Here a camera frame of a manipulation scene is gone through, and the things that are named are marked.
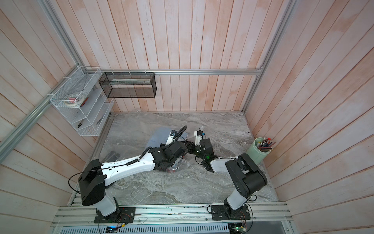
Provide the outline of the light blue shirt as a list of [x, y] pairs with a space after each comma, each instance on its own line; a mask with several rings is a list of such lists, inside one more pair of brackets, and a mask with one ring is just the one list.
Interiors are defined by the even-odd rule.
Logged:
[[171, 132], [171, 128], [159, 127], [156, 129], [150, 140], [146, 144], [146, 147], [158, 148], [161, 144], [166, 144], [168, 136]]

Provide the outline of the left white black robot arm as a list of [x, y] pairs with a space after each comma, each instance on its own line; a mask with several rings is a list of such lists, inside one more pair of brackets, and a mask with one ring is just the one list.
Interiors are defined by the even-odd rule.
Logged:
[[147, 147], [139, 156], [126, 160], [101, 163], [98, 159], [88, 163], [86, 168], [77, 173], [83, 206], [94, 206], [102, 216], [118, 212], [119, 207], [114, 197], [106, 192], [106, 187], [125, 177], [153, 170], [166, 171], [186, 154], [186, 145], [179, 140], [187, 126], [183, 126], [171, 140], [161, 147]]

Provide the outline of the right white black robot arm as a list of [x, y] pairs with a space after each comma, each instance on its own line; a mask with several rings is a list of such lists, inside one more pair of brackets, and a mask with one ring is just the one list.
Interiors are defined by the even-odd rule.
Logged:
[[235, 186], [222, 205], [210, 205], [207, 210], [213, 220], [250, 219], [246, 203], [251, 196], [264, 188], [267, 178], [251, 157], [244, 153], [236, 158], [220, 158], [213, 152], [210, 139], [201, 139], [198, 143], [185, 142], [188, 153], [201, 159], [201, 165], [209, 172], [228, 173]]

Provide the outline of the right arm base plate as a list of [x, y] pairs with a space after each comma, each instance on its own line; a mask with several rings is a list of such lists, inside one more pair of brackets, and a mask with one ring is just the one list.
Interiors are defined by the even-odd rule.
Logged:
[[251, 220], [251, 212], [247, 205], [236, 210], [228, 205], [211, 205], [210, 213], [213, 220]]

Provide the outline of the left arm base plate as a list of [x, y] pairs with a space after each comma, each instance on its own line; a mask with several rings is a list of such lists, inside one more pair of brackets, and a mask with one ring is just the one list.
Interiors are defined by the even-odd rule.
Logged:
[[94, 223], [133, 223], [135, 211], [135, 207], [119, 207], [114, 213], [104, 216], [96, 209]]

